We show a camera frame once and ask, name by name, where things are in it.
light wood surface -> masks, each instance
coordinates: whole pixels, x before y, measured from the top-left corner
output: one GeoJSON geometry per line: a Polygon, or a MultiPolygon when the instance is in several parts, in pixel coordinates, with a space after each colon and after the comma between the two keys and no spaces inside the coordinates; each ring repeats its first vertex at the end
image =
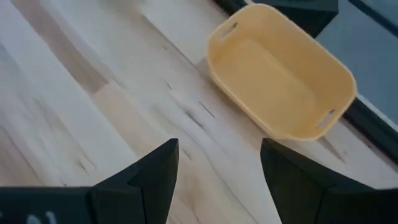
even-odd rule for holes
{"type": "MultiPolygon", "coordinates": [[[[223,19],[199,0],[0,1],[0,184],[93,185],[179,138],[169,223],[280,223],[259,158],[266,135],[203,63],[223,19]]],[[[282,143],[398,186],[397,167],[344,121],[282,143]]]]}

black frame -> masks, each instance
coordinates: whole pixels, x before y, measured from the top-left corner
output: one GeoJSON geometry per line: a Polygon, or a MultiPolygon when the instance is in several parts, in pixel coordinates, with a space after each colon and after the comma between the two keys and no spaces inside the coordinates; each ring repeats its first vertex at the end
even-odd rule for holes
{"type": "MultiPolygon", "coordinates": [[[[392,35],[398,38],[398,26],[389,21],[383,15],[369,7],[362,0],[348,0],[361,12],[383,26],[392,35]]],[[[220,8],[229,15],[246,5],[244,0],[214,0],[220,8]]],[[[398,164],[398,133],[375,112],[368,108],[361,100],[355,98],[351,106],[343,115],[354,128],[368,138],[373,145],[382,151],[394,163],[398,164]]]]}

basket handle hole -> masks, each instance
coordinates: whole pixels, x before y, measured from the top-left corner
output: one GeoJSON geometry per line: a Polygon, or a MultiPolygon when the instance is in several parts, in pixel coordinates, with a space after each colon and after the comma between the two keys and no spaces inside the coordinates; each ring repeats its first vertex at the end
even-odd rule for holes
{"type": "Polygon", "coordinates": [[[234,24],[232,24],[232,26],[230,26],[228,29],[226,29],[220,37],[221,41],[224,41],[231,33],[232,31],[234,31],[236,29],[236,26],[238,26],[237,22],[234,22],[234,24]]]}
{"type": "Polygon", "coordinates": [[[318,123],[317,128],[320,128],[320,127],[324,126],[324,125],[330,120],[330,118],[332,117],[332,115],[333,115],[333,113],[334,113],[335,111],[336,111],[336,110],[330,110],[330,111],[326,114],[326,116],[318,123]]]}

yellow plastic basket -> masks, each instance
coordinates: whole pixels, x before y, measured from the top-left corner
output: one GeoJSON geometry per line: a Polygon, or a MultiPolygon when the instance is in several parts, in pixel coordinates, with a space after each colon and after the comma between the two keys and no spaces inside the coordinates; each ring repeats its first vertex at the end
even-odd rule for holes
{"type": "Polygon", "coordinates": [[[208,41],[217,85],[267,134],[315,140],[356,95],[351,72],[277,9],[250,4],[208,41]]]}

wooden table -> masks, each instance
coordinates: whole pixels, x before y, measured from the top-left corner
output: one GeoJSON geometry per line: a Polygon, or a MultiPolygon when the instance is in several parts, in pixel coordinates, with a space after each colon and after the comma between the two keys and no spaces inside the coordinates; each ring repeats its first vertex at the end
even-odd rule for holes
{"type": "MultiPolygon", "coordinates": [[[[266,135],[208,76],[206,38],[225,19],[205,0],[0,1],[0,184],[93,185],[179,138],[169,223],[280,223],[266,135]]],[[[398,186],[397,167],[343,121],[282,143],[398,186]]]]}

